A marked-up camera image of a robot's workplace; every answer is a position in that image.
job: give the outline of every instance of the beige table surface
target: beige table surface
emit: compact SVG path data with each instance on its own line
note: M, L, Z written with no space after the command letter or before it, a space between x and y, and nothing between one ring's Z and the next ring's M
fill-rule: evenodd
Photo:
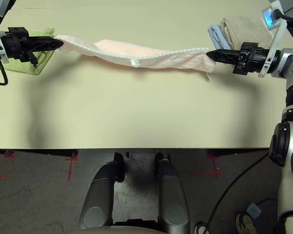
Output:
M225 16L260 16L269 5L264 0L17 2L0 30L53 26L58 35L165 50L213 49L210 24ZM36 9L25 9L25 2ZM293 48L288 32L283 47ZM56 51L39 76L7 71L9 84L0 87L0 148L268 147L285 106L285 81L232 70L217 64L208 80L194 70L135 69Z

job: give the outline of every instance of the folded towel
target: folded towel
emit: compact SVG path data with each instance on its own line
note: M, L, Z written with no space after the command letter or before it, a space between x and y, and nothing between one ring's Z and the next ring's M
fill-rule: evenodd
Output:
M49 36L52 37L55 32L54 28L46 28L43 31L30 31L28 30L30 37ZM51 58L52 51L34 52L34 55L38 59L38 65L33 65L30 62L21 62L18 59L9 59L9 63L4 64L4 67L8 70L25 72L33 75L38 75Z
M272 35L261 18L226 17L220 27L233 50L240 50L243 42L257 42L260 47L272 44Z
M230 45L227 42L227 39L221 31L220 24L212 24L209 27L209 35L216 49L231 49Z

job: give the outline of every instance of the towel stack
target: towel stack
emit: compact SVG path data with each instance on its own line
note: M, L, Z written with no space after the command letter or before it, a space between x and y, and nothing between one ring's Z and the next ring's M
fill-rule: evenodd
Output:
M260 47L272 43L272 34L263 20L254 17L226 17L209 27L209 35L216 49L240 50L243 42L256 42Z

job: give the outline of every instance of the light blue towel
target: light blue towel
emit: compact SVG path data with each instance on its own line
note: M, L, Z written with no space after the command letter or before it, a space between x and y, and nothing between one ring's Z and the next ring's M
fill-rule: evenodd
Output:
M231 49L230 45L227 42L227 39L221 31L220 24L212 24L209 27L209 35L216 49Z

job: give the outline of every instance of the shoe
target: shoe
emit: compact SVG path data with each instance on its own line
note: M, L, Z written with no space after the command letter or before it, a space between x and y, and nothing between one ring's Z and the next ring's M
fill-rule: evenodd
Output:
M252 218L246 213L238 213L235 225L239 234L257 234Z
M194 226L194 234L203 234L203 232L205 231L205 229L206 229L206 223L204 223L204 222L198 222Z

